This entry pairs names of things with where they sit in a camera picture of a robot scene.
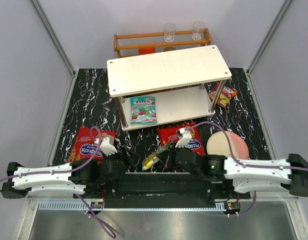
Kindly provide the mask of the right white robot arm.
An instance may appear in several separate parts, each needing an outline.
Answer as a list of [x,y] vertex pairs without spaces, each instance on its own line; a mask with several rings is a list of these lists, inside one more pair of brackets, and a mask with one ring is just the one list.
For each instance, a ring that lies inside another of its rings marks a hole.
[[211,183],[231,181],[232,191],[288,190],[297,197],[308,197],[308,162],[299,154],[277,160],[237,159],[230,156],[200,155],[188,148],[168,147],[168,166],[184,169]]

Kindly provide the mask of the green yellow Fox's candy bag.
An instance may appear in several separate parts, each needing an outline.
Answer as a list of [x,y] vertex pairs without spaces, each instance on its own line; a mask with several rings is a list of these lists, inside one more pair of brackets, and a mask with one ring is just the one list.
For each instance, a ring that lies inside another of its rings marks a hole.
[[168,150],[167,146],[161,146],[142,161],[142,171],[146,171],[160,161],[159,155]]

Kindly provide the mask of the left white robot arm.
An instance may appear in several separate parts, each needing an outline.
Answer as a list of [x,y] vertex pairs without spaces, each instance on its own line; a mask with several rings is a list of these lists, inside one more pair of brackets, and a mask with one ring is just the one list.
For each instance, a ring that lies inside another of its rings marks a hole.
[[0,190],[2,196],[23,199],[77,194],[94,198],[102,185],[119,180],[127,170],[136,168],[136,161],[126,148],[116,149],[108,137],[97,139],[96,143],[95,151],[102,151],[103,159],[97,159],[94,152],[90,158],[58,166],[28,168],[17,162],[9,163],[8,176]]

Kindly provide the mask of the teal Fox's mint candy bag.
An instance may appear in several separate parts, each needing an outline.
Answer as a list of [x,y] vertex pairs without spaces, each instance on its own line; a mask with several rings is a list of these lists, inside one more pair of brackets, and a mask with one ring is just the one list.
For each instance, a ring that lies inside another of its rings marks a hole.
[[130,98],[131,124],[151,125],[157,123],[156,101],[153,96]]

